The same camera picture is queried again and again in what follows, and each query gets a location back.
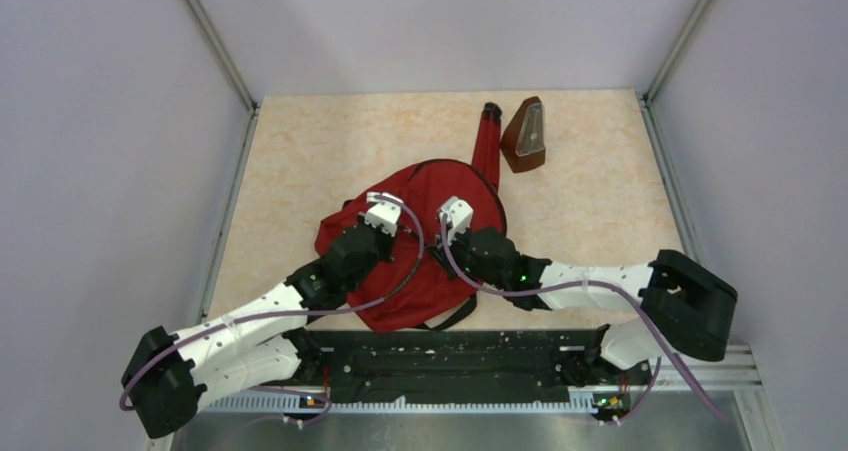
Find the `red student backpack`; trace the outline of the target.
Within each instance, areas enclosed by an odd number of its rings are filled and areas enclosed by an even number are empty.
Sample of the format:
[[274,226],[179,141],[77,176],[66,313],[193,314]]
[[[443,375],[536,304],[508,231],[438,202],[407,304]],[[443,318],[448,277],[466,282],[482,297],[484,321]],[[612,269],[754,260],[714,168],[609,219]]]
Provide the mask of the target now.
[[390,249],[347,295],[348,305],[372,331],[444,331],[476,309],[476,289],[455,276],[437,248],[438,209],[457,196],[472,206],[474,223],[506,232],[498,196],[501,115],[497,104],[484,106],[471,162],[422,161],[371,186],[371,191],[387,192],[412,211],[401,215],[394,236],[376,235],[376,243]]

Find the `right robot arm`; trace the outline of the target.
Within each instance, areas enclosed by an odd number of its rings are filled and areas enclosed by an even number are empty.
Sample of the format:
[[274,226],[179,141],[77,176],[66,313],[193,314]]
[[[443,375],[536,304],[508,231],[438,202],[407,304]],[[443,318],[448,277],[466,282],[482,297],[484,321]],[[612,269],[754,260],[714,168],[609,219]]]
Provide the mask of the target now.
[[602,329],[589,349],[586,368],[600,383],[671,352],[705,362],[725,357],[738,293],[679,251],[662,249],[637,265],[578,266],[522,254],[492,227],[444,231],[436,251],[450,275],[522,309],[634,312]]

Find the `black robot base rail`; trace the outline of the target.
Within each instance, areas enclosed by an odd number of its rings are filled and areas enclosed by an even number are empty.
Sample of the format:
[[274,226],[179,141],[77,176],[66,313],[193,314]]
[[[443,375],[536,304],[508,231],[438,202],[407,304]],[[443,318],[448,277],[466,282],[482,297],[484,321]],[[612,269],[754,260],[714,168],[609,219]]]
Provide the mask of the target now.
[[652,364],[591,371],[594,330],[294,331],[300,368],[264,385],[327,389],[336,404],[565,403],[591,386],[645,385]]

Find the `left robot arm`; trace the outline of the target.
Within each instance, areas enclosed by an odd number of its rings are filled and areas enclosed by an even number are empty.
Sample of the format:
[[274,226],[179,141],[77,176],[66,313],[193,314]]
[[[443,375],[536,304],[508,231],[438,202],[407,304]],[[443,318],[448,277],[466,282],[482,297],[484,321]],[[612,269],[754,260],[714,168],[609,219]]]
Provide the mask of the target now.
[[346,313],[343,304],[381,263],[398,232],[359,223],[262,296],[216,319],[144,333],[120,379],[118,406],[151,439],[170,435],[214,402],[267,381],[308,384],[320,357],[309,350],[309,319]]

